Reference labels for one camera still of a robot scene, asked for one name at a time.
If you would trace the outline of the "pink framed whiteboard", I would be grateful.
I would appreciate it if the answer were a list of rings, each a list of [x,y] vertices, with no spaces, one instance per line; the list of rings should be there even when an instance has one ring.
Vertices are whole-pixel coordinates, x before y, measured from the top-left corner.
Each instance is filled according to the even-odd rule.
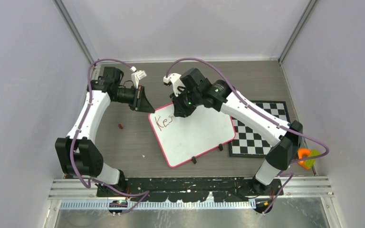
[[[175,117],[172,103],[148,115],[166,163],[175,168],[232,141],[236,132],[232,118],[198,106],[189,117]]]

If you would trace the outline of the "black white checkerboard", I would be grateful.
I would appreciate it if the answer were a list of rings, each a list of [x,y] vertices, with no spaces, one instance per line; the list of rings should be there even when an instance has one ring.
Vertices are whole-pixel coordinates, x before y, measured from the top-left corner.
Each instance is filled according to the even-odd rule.
[[[255,105],[265,110],[276,118],[290,121],[287,104],[285,101],[253,100]],[[235,138],[228,142],[230,157],[264,158],[271,146],[264,138],[241,121],[232,118]]]

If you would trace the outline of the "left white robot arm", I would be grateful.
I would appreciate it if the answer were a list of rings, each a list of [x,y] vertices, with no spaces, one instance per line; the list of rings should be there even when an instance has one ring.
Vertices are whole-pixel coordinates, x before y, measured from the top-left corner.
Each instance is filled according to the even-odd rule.
[[[90,81],[86,100],[77,122],[66,137],[57,138],[55,149],[62,171],[72,177],[98,181],[104,191],[120,197],[126,193],[127,182],[123,171],[105,164],[103,155],[95,146],[96,133],[111,102],[127,104],[133,111],[154,113],[144,86],[139,81],[146,72],[131,68],[130,87],[121,84],[122,70],[116,67],[104,68],[102,76]]]

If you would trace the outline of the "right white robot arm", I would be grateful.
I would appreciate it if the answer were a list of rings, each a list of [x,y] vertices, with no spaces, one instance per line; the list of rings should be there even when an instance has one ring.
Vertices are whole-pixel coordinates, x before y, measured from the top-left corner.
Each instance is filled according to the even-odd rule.
[[[242,122],[268,142],[271,149],[250,181],[250,189],[256,195],[266,194],[275,177],[297,158],[303,125],[266,112],[247,100],[226,79],[212,83],[199,69],[191,68],[181,75],[164,76],[163,83],[173,88],[170,98],[174,116],[189,117],[198,106],[214,109]]]

